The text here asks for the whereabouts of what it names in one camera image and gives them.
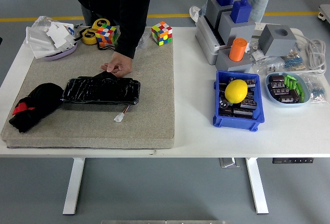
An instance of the yellow tape roll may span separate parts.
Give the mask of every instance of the yellow tape roll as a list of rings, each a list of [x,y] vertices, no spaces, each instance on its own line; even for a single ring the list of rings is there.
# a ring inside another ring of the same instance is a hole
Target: yellow tape roll
[[[110,21],[107,19],[98,19],[94,22],[94,24],[92,25],[92,29],[96,29],[98,30],[102,25],[110,25]]]
[[[86,29],[82,34],[82,41],[84,44],[93,45],[96,44],[96,35],[97,29]]]

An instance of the white connector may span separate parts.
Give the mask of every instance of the white connector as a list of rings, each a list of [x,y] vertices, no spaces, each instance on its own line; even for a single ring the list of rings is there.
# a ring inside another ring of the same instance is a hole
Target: white connector
[[[116,122],[121,122],[122,120],[123,120],[123,118],[124,118],[124,113],[123,112],[121,112],[121,113],[119,113],[115,118],[114,118],[114,121],[116,121]]]

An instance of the white shoe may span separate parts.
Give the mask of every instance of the white shoe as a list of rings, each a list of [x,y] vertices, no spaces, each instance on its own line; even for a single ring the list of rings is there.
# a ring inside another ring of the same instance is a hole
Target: white shoe
[[[201,9],[197,6],[192,6],[189,8],[190,17],[192,18],[193,21],[195,21],[195,23],[197,23],[200,10]]]

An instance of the orange cup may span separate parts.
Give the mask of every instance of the orange cup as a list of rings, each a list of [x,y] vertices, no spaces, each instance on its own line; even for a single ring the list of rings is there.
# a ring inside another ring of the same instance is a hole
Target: orange cup
[[[248,42],[244,38],[236,38],[233,41],[232,49],[229,53],[229,59],[232,61],[240,61],[243,59]]]

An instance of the table leg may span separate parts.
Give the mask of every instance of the table leg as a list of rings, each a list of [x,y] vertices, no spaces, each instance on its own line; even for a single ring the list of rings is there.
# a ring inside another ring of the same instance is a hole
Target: table leg
[[[76,212],[81,177],[83,176],[85,158],[73,158],[73,166],[65,199],[63,214],[74,215]]]
[[[257,158],[245,158],[245,160],[248,169],[247,171],[249,172],[252,194],[257,214],[268,214],[269,212],[265,193],[263,192]]]

